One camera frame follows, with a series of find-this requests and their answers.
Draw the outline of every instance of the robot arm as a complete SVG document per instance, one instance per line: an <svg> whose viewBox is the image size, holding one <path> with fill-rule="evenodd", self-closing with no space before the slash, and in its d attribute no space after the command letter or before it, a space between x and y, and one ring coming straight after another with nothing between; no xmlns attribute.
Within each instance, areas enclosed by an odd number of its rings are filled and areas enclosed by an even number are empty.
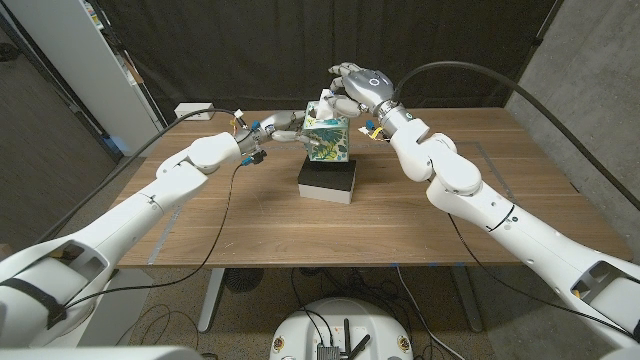
<svg viewBox="0 0 640 360"><path fill-rule="evenodd" d="M429 127L390 99L393 84L378 71L342 64L329 69L347 94L377 116L390 138L402 169L413 181L426 181L429 201L463 218L491 237L536 272L569 306L624 329L622 334L582 318L615 347L640 341L640 267L602 254L567 238L502 197L482 181L478 168L457 154L446 135L428 136Z"/></svg>
<svg viewBox="0 0 640 360"><path fill-rule="evenodd" d="M0 262L0 347L41 346L88 316L115 266L164 214L193 198L224 163L257 164L260 144L309 139L298 133L304 112L276 113L251 129L197 139L171 156L157 179L80 231L32 246Z"/></svg>

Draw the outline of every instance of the cable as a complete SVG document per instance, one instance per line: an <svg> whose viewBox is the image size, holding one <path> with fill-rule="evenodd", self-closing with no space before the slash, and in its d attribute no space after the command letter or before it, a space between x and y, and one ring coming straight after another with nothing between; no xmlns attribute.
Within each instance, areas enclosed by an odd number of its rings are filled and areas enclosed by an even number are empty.
<svg viewBox="0 0 640 360"><path fill-rule="evenodd" d="M324 317L322 315L318 314L317 312L315 312L313 310L309 310L309 309L299 309L299 310L296 310L296 311L304 311L304 312L311 313L311 314L319 317L320 320L322 320L322 322L324 322L324 325L327 327L327 329L329 329L329 333L331 333L331 327L329 326L329 323L327 322L327 320L324 319ZM330 343L331 346L333 346L333 335L331 335L331 337L329 339L329 343Z"/></svg>
<svg viewBox="0 0 640 360"><path fill-rule="evenodd" d="M302 300L300 300L300 295L298 295L298 290L296 290L296 284L293 282L293 272L295 270L296 270L296 268L292 268L291 269L291 287L293 288L293 293L296 295L296 299L298 299L298 304L302 308L302 311L304 311L305 314L307 314L307 316L309 317L309 320L311 320L311 322L313 323L313 326L316 328L316 331L318 332L318 335L320 336L320 345L324 346L324 340L322 339L322 333L320 332L320 329L318 329L318 325L316 325L316 322L313 321L313 318L311 318L311 315L309 315L310 311L307 310L304 305L302 305ZM331 338L333 339L333 335L331 335L331 328L329 328L329 334L330 334Z"/></svg>
<svg viewBox="0 0 640 360"><path fill-rule="evenodd" d="M425 329L427 329L427 332L429 333L429 335L431 335L431 338L435 342L437 342L440 346L445 348L445 350L447 350L451 355L454 355L455 357L457 357L460 360L465 360L462 357L462 355L460 355L457 352L455 352L452 348L447 346L447 344L443 343L440 339L438 339L431 332L431 330L427 326L427 321L424 319L424 316L422 316L422 312L420 311L420 307L418 307L418 303L416 302L416 299L413 297L413 294L411 294L411 291L409 290L409 288L407 287L407 284L405 284L404 279L402 278L402 273L400 272L400 266L396 266L396 270L398 271L398 277L400 278L400 282L402 283L402 286L404 287L404 289L407 292L407 294L409 294L409 298L411 298L411 302L413 303L413 306L418 310L418 317L420 318L420 321L422 322L422 325L424 325Z"/></svg>
<svg viewBox="0 0 640 360"><path fill-rule="evenodd" d="M606 322L606 321L600 320L600 319L598 319L597 317L594 317L594 316L591 316L591 315L587 315L587 314L582 313L582 312L580 312L580 311L576 311L576 310L573 310L573 309L569 309L569 308L566 308L566 307L564 307L564 306L556 305L556 304L551 303L551 302L549 302L549 301L546 301L546 300L540 299L539 297L536 297L536 296L533 296L533 295L531 295L531 294L529 294L529 293L526 293L526 292L524 292L524 291L522 291L522 290L520 290L520 289L517 289L517 288L515 288L515 287L513 287L513 286L511 286L511 285L509 285L509 284L507 284L506 282L502 281L502 280L501 280L501 279L499 279L497 276L493 275L493 274L489 271L489 269L487 269L487 268L486 268L486 267L485 267L485 266L480 262L480 260L478 260L478 258L476 257L476 255L471 251L471 248L469 248L469 245L467 245L467 242L466 242L466 241L464 241L464 238L462 237L462 234L460 233L460 230L458 230L458 225L456 225L456 222L453 220L453 217L451 216L451 214L447 213L447 215L449 215L449 219L451 220L451 223L453 224L453 228L456 230L456 233L458 234L458 237L460 238L460 241L462 241L462 245L464 245L464 247L467 249L467 251L469 252L469 255L471 255L471 257L473 258L473 260L475 260L475 261L476 261L476 263L477 263L477 264L482 268L482 270L484 270L484 271L485 271L485 272L486 272L490 277L492 277L492 278L493 278L493 280L495 280L495 281L499 282L500 284L502 284L502 285L506 286L507 288L509 288L509 289L511 289L511 290L513 290L513 291L515 291L515 292L517 292L517 293L519 293L519 294L521 294L521 295L524 295L524 296L526 296L526 297L528 297L528 298L530 298L530 299L536 300L536 301L538 301L538 302L541 302L541 303L543 303L543 304L545 304L545 305L549 305L549 306L554 307L554 308L556 308L556 309L564 310L564 311L569 312L569 313L572 313L572 314L574 314L574 315L582 316L582 317L587 318L587 319L589 319L589 320L593 320L593 321L595 321L595 322L597 322L597 323L600 323L600 324L602 324L602 325L605 325L605 326L607 326L607 327L609 327L609 328L611 328L611 329L613 329L613 330L615 330L615 331L617 331L617 332L619 332L619 333L622 333L622 334L624 334L624 335L626 335L626 336L628 336L628 337L632 338L632 339L633 339L634 341L636 341L636 342L640 342L640 341L638 341L638 340L633 336L633 334L632 334L632 333L628 332L627 330L625 330L625 329L623 329L623 328L620 328L620 327L618 327L618 326L616 326L616 325L613 325L613 324L611 324L611 323L609 323L609 322Z"/></svg>
<svg viewBox="0 0 640 360"><path fill-rule="evenodd" d="M152 307L150 307L149 309L147 309L147 311L145 311L137 320L136 322L134 322L131 326L129 326L129 328L127 330L125 330L125 332L122 334L122 336L120 336L120 338L118 339L118 341L116 342L116 344L120 343L120 341L122 341L122 338L124 338L124 336L129 332L129 330L133 329L147 314L149 314L149 312L151 312L151 310L157 308L157 307L164 307L165 309L167 309L167 313L166 314L162 314L160 316L158 316L157 318L155 318L146 328L144 334L142 335L142 338L140 340L140 345L144 344L144 339L147 337L147 334L149 333L149 330L151 330L151 328L153 327L153 325L155 323L157 323L158 321L162 320L164 317L167 317L167 323L164 325L164 327L162 328L162 331L160 332L160 335L158 336L158 338L153 342L153 345L158 344L158 342L160 341L160 339L162 338L162 335L164 335L164 333L166 332L169 323L171 322L171 314L181 314L183 316L185 316L187 319L189 319L189 322L191 322L191 325L193 325L194 329L196 330L196 345L194 347L195 350L198 350L198 346L200 345L200 332L198 331L198 327L195 323L195 321L193 321L193 319L191 319L191 317L187 314L185 314L182 311L178 311L178 310L171 310L169 308L169 306L165 305L165 304L157 304L154 305Z"/></svg>
<svg viewBox="0 0 640 360"><path fill-rule="evenodd" d="M398 102L400 98L400 93L402 92L402 87L404 84L415 76L418 73L421 73L426 70L432 70L436 68L462 68L467 70L472 70L481 74L484 74L494 80L497 80L502 85L508 87L509 89L517 92L525 98L533 107L535 107L542 115L544 115L560 132L564 135L573 146L578 149L578 151L593 165L609 182L613 185L636 209L640 210L640 200L635 197L629 189L627 189L622 183L615 177L607 168L602 165L598 159L596 159L591 152L578 140L578 138L567 129L566 126L549 111L538 99L536 99L533 95L531 95L527 90L518 85L515 81L509 79L508 77L497 73L489 68L484 66L471 64L462 61L437 61L429 64L424 64L422 66L418 66L417 68L411 70L407 75L405 75L402 80L398 83L396 90L393 92L392 101Z"/></svg>
<svg viewBox="0 0 640 360"><path fill-rule="evenodd" d="M220 238L220 234L222 233L222 228L224 227L224 223L227 220L227 214L229 213L229 205L231 204L231 193L233 190L233 179L236 176L236 172L238 171L238 169L240 168L240 166L242 165L238 165L235 170L233 170L233 174L231 174L231 181L229 182L229 197L227 199L227 207L224 210L224 215L222 217L222 223L220 224L220 229L218 230L218 234L216 235L215 240L213 241L213 244L211 245L211 249L209 250L209 253L207 254L207 256L205 257L204 261L202 261L202 263L200 264L200 266L198 266L195 270L193 270L191 273L189 273L187 276L180 278L178 280L174 280L174 281L170 281L168 283L164 283L164 284L154 284L154 285L145 285L145 286L127 286L127 287L121 287L121 288L115 288L115 289L109 289L109 290L104 290L104 291L98 291L96 293L93 293L91 295L85 296L81 299L78 299L72 303L67 303L65 305L65 310L71 308L72 306L79 304L83 301L89 300L91 298L94 298L96 296L100 296L102 294L109 294L112 292L116 292L116 291L124 291L124 290L141 290L141 289L155 289L155 288L160 288L160 287L165 287L165 286L170 286L170 285L175 285L177 283L180 283L182 281L187 280L188 278L192 277L193 275L195 275L198 271L200 271L200 269L202 269L204 267L204 265L207 263L207 260L209 260L209 257L211 257L211 253L213 253L213 249L215 248L216 244L218 243L218 239Z"/></svg>
<svg viewBox="0 0 640 360"><path fill-rule="evenodd" d="M140 317L138 318L138 320L136 320L136 322L134 322L131 326L129 326L127 328L127 330L124 331L124 333L120 336L120 338L118 339L118 341L116 341L116 345L118 345L120 343L120 341L122 341L122 338L127 335L127 333L129 332L129 330L133 329L136 325L138 325L138 323L140 322L140 320L142 320L151 310L157 308L158 306L164 306L167 309L167 314L171 312L171 309L169 309L169 306L165 305L165 304L157 304L154 305L152 307L150 307L149 309L147 309L147 311L144 312L144 314L140 315Z"/></svg>
<svg viewBox="0 0 640 360"><path fill-rule="evenodd" d="M212 111L220 111L220 112L224 112L224 113L231 114L231 115L235 116L235 113L233 111L231 111L231 110L209 108L209 109L200 109L200 110L192 111L190 113L187 113L187 114L184 114L184 115L178 117L169 126L167 126L166 128L162 129L159 133L155 134L151 139L149 139L149 141L147 141L144 145L142 145L140 147L140 149L138 149L135 153L133 153L131 155L131 157L129 159L127 159L127 161L125 161L124 164L122 164L122 166L120 166L113 173L111 173L109 176L107 176L100 183L100 185L98 185L95 189L93 189L93 191L91 193L89 193L89 195L85 196L85 198L82 199L76 206L74 206L73 209L71 209L65 216L63 216L60 220L58 220L55 224L53 224L53 226L51 226L49 228L49 230L47 230L44 234L42 234L42 236L40 236L38 238L38 240L36 240L33 243L33 245L36 245L36 244L39 244L41 242L44 242L44 241L48 240L67 221L69 221L69 219L71 219L71 217L73 215L75 215L78 212L78 210L80 210L81 207L83 207L86 203L89 202L89 200L91 200L94 196L96 196L96 194L98 192L100 192L100 190L104 189L107 185L109 185L109 183L111 183L113 181L113 179L115 179L118 175L120 175L124 171L124 169L126 169L129 165L131 165L133 160L138 158L138 156L140 156L140 154L142 154L142 152L144 152L149 146L151 146L151 144L156 142L156 140L158 140L159 138L164 136L164 134L169 132L169 130L173 129L176 125L178 125L184 119L186 119L186 118L188 118L190 116L201 114L201 113L205 113L205 112L212 112ZM236 119L238 120L238 122L244 123L244 121L241 118L236 118Z"/></svg>
<svg viewBox="0 0 640 360"><path fill-rule="evenodd" d="M160 333L160 336L158 336L156 341L153 342L153 345L156 345L160 341L160 338L162 338L162 335L164 335L165 330L167 330L167 326L169 326L169 321L171 320L171 314L183 315L184 317L186 317L189 320L191 325L193 325L193 328L196 330L196 346L194 347L194 349L197 351L198 350L198 346L200 345L200 332L198 331L198 326L196 325L196 322L193 321L193 319L189 315L185 314L182 311L178 311L178 310L172 310L168 314L164 314L164 315L158 317L151 324L149 324L149 326L147 326L147 329L144 332L144 335L142 336L142 340L140 340L140 345L143 345L144 339L147 336L147 334L149 333L149 330L151 329L153 324L155 324L157 321L159 321L160 319L164 318L165 316L168 316L169 319L167 320L167 325L165 325L164 329L162 329L162 332Z"/></svg>

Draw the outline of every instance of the black curtain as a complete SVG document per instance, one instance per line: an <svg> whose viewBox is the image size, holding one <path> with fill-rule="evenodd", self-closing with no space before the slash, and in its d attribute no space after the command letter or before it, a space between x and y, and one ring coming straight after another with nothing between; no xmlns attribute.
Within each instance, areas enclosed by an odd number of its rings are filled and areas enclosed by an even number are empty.
<svg viewBox="0 0 640 360"><path fill-rule="evenodd" d="M100 0L167 119L180 102L302 109L344 61L394 82L437 60L514 78L554 0ZM465 70L408 83L408 107L502 106L507 89Z"/></svg>

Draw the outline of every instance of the wooden table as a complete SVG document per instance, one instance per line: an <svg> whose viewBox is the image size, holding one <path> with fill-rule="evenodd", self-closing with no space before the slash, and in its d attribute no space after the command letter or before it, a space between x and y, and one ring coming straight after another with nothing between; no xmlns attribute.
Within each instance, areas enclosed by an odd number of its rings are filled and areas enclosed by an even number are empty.
<svg viewBox="0 0 640 360"><path fill-rule="evenodd" d="M247 112L248 123L270 111ZM631 251L596 209L579 194L507 111L416 109L412 113L456 142L458 152L480 169L483 179L504 196L568 237L607 254L631 258ZM229 214L209 267L474 265L445 213L432 206L428 183L409 180L390 145L356 129L370 116L351 120L351 158L357 161L350 205L301 198L297 176L306 156L301 144L269 142L260 165L242 167L233 185ZM184 122L157 145L116 203L155 178L169 156L193 140L229 131L229 115ZM170 221L165 214L119 267L152 264L199 265L220 227L235 166L225 165L205 189ZM483 230L457 220L480 261L516 264ZM150 261L163 233L157 256Z"/></svg>

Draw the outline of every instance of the colorful cube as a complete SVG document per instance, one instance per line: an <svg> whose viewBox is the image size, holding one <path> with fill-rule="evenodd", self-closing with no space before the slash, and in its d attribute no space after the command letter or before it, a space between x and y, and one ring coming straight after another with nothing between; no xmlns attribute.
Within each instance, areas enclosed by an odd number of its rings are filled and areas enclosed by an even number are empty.
<svg viewBox="0 0 640 360"><path fill-rule="evenodd" d="M318 101L307 104L302 134L314 139L320 145L306 144L309 160L348 162L349 161L349 119L340 116L334 119L316 119L315 108Z"/></svg>

